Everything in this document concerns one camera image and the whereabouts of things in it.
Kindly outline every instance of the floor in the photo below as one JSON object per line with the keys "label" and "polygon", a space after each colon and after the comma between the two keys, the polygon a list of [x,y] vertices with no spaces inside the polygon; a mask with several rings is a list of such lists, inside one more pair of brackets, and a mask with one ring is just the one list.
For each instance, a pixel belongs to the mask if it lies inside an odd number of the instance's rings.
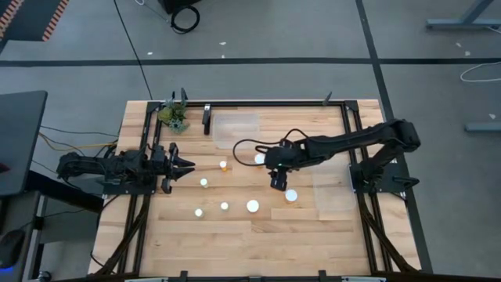
{"label": "floor", "polygon": [[[472,2],[362,1],[379,58],[459,59],[437,60],[439,64],[401,60],[380,67],[395,116],[412,121],[423,143],[406,160],[411,175],[421,180],[415,195],[434,272],[501,277],[497,219],[501,151],[496,150],[501,136],[463,130],[468,121],[501,118],[501,82],[459,79],[474,65],[474,58],[501,58],[501,34],[424,28],[427,18],[459,17]],[[320,99],[332,91],[334,99],[385,101],[370,64],[355,1],[204,0],[196,4],[202,16],[200,26],[186,35],[173,33],[165,20],[133,0],[117,3],[139,57],[150,60],[145,61],[149,63],[144,72],[154,99],[184,87],[190,99]],[[146,4],[161,13],[157,1],[146,0]],[[486,17],[500,15],[501,2],[494,2],[485,13]],[[179,24],[188,21],[190,15],[179,16]],[[183,64],[173,60],[276,57],[305,61]],[[307,63],[322,57],[346,60]],[[139,67],[120,66],[116,61],[134,59],[112,0],[71,0],[48,42],[7,43],[0,66],[21,60],[29,61],[31,67],[0,67],[0,92],[46,90],[49,99],[43,125],[113,134],[127,100],[149,99]],[[86,60],[106,62],[85,66]],[[53,66],[61,61],[63,65],[81,61],[76,64],[82,66]],[[500,67],[471,75],[500,76]],[[42,131],[70,144],[113,140]],[[60,155],[39,141],[34,159],[55,169]],[[36,164],[32,169],[55,177]],[[49,208],[68,209],[61,203],[49,203]],[[53,251],[44,258],[42,268],[58,279],[81,277],[87,272],[96,218],[85,213],[64,217],[61,221],[66,226],[47,235]],[[82,224],[75,225],[75,220]],[[57,234],[67,230],[73,232],[74,240],[60,243]]]}

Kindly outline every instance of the wooden table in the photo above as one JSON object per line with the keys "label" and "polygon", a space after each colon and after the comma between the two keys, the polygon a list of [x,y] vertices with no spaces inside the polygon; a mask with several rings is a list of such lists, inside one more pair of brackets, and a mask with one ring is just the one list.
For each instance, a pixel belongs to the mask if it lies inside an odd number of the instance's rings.
{"label": "wooden table", "polygon": [[[359,100],[359,107],[364,128],[383,121],[377,100]],[[139,148],[145,110],[146,101],[128,102],[118,151]],[[344,134],[339,107],[216,107],[212,117],[236,113],[259,115],[263,141],[278,141],[292,128],[302,129],[310,136]],[[210,136],[204,136],[202,115],[202,108],[189,108],[186,116],[191,125],[186,132],[176,135],[168,128],[161,131],[160,144],[168,147],[170,142],[176,142],[179,156],[195,162],[196,171],[173,183],[172,194],[167,195],[158,187],[152,197],[142,277],[178,277],[182,270],[188,270],[191,277],[316,276],[320,269],[326,270],[327,275],[369,274],[356,206],[346,211],[319,210],[312,181],[314,168],[289,174],[289,187],[299,197],[293,204],[287,203],[283,193],[270,188],[265,168],[236,163],[231,150],[218,149]],[[350,122],[351,128],[355,128],[354,121]],[[150,132],[155,123],[153,117]],[[296,133],[290,136],[292,140],[298,138],[301,137]],[[369,154],[379,148],[369,147]],[[247,162],[254,159],[255,153],[238,150],[239,157]],[[337,189],[350,189],[348,160],[348,154],[333,158],[336,166],[332,170],[332,185]],[[220,161],[228,162],[227,172],[218,167]],[[209,188],[200,186],[202,178],[208,179]],[[255,214],[246,210],[251,199],[260,204]],[[223,201],[229,203],[228,211],[220,209]],[[379,194],[379,202],[388,238],[408,263],[419,269],[404,202],[383,193]],[[121,196],[101,216],[94,247],[94,256],[100,262],[110,257],[123,236],[128,203],[129,196]],[[202,219],[194,215],[196,208],[204,210]],[[373,241],[378,266],[383,269],[375,236]],[[134,250],[135,243],[129,248],[128,270]],[[91,262],[89,272],[98,268]]]}

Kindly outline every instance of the white cable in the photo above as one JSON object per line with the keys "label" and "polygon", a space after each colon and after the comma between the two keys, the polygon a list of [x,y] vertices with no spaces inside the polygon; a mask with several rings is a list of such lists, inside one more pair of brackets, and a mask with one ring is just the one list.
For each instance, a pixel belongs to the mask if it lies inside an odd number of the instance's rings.
{"label": "white cable", "polygon": [[[501,34],[501,31],[498,31],[492,27],[487,27],[487,29],[491,30],[491,31],[494,31],[496,33],[499,33]],[[472,68],[469,68],[467,70],[465,70],[461,75],[460,75],[460,79],[461,81],[463,82],[495,82],[495,81],[501,81],[501,78],[491,78],[491,79],[465,79],[464,78],[464,75],[471,72],[472,70],[476,70],[478,68],[481,68],[481,67],[485,67],[485,66],[493,66],[493,65],[497,65],[497,64],[501,64],[501,62],[495,62],[495,63],[482,63],[482,64],[479,64],[478,66],[475,66],[475,67],[472,67]]]}
{"label": "white cable", "polygon": [[498,31],[498,30],[496,30],[496,29],[494,29],[492,27],[487,27],[487,28],[490,29],[491,31],[494,31],[494,32],[497,32],[497,33],[501,34],[501,31]]}

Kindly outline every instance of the clear plastic container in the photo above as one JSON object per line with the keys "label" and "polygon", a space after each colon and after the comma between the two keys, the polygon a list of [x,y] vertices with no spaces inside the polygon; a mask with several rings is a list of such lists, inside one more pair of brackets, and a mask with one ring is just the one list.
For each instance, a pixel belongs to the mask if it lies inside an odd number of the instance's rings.
{"label": "clear plastic container", "polygon": [[[219,149],[232,149],[241,139],[259,139],[257,114],[215,114],[212,120],[212,139]],[[254,143],[244,142],[239,149],[250,149]]]}
{"label": "clear plastic container", "polygon": [[348,162],[334,156],[312,167],[315,203],[319,211],[345,212],[355,208]]}

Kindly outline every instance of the cable coil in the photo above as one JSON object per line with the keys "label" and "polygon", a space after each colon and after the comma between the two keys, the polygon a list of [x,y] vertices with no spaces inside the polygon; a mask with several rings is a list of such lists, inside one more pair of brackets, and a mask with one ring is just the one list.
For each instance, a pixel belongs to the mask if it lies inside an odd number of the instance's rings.
{"label": "cable coil", "polygon": [[[195,16],[196,16],[195,23],[191,27],[188,27],[188,28],[180,27],[179,25],[175,24],[175,18],[178,16],[178,14],[180,12],[184,11],[185,9],[193,11],[195,13]],[[184,6],[178,7],[172,13],[172,16],[171,16],[171,27],[172,27],[172,30],[177,34],[187,34],[188,32],[194,30],[198,26],[199,23],[200,23],[200,13],[192,5],[184,5]]]}

